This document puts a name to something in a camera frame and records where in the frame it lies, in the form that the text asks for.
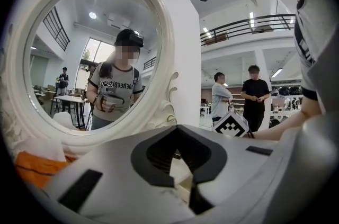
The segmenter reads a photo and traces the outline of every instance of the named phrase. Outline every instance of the air conditioner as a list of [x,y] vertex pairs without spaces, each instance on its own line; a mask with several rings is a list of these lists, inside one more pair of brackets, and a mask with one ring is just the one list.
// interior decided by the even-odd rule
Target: air conditioner
[[131,21],[125,17],[110,13],[107,19],[107,25],[119,30],[124,30],[129,28]]

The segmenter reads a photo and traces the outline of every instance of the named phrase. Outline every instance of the ornate white mirror frame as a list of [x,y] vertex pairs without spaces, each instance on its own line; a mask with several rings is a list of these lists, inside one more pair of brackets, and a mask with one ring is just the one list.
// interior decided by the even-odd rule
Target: ornate white mirror frame
[[170,93],[176,90],[170,82],[177,77],[173,27],[163,0],[144,0],[160,22],[158,34],[162,40],[149,88],[117,122],[90,132],[59,125],[38,104],[29,74],[30,48],[39,24],[59,0],[30,1],[19,0],[16,4],[16,8],[24,8],[24,14],[18,16],[14,9],[2,45],[5,53],[0,55],[5,56],[0,72],[2,132],[10,149],[27,137],[51,138],[60,140],[66,153],[80,156],[108,140],[176,124],[170,104]]

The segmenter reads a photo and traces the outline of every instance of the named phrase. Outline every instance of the black rubber pad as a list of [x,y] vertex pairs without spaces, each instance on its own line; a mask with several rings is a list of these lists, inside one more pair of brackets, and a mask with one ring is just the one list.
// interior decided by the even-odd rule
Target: black rubber pad
[[270,156],[273,152],[273,150],[270,150],[270,149],[264,149],[264,148],[254,147],[254,146],[249,146],[246,150],[252,153],[255,153],[255,154],[262,154],[262,155],[267,155],[267,156]]
[[78,212],[102,176],[101,172],[88,169],[59,199],[68,209]]

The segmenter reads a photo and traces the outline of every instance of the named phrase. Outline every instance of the black t-shirt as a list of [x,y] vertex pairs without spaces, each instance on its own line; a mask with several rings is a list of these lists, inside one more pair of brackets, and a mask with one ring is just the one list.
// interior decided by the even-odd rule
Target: black t-shirt
[[[264,80],[247,80],[243,84],[243,92],[246,92],[247,95],[256,96],[257,98],[262,97],[266,94],[269,94],[269,87]],[[244,112],[264,112],[265,111],[265,103],[264,101],[253,102],[252,100],[245,100]]]
[[[60,74],[59,78],[60,78],[60,79],[61,79],[61,78],[64,78],[64,80],[69,81],[69,80],[68,80],[68,75],[67,75],[67,74]],[[60,82],[59,82],[59,88],[65,88],[65,87],[67,87],[66,82],[60,81]]]

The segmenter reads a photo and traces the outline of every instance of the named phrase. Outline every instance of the man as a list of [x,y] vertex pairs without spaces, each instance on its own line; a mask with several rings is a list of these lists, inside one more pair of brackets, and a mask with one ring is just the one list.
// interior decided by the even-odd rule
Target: man
[[339,68],[338,0],[299,0],[296,12],[295,43],[302,73],[300,112],[278,126],[255,133],[257,139],[279,140],[290,128],[325,112],[338,110],[339,94],[334,85]]
[[63,68],[63,73],[59,76],[59,86],[58,86],[58,93],[57,96],[64,96],[66,95],[66,89],[68,86],[68,75],[67,75],[67,68]]
[[264,119],[265,100],[270,97],[269,87],[259,79],[257,65],[248,68],[250,79],[244,82],[241,97],[245,99],[244,118],[252,132],[256,132]]
[[223,73],[214,75],[216,82],[212,87],[212,121],[215,125],[228,112],[229,103],[233,100],[233,96],[228,89],[225,88],[225,76]]

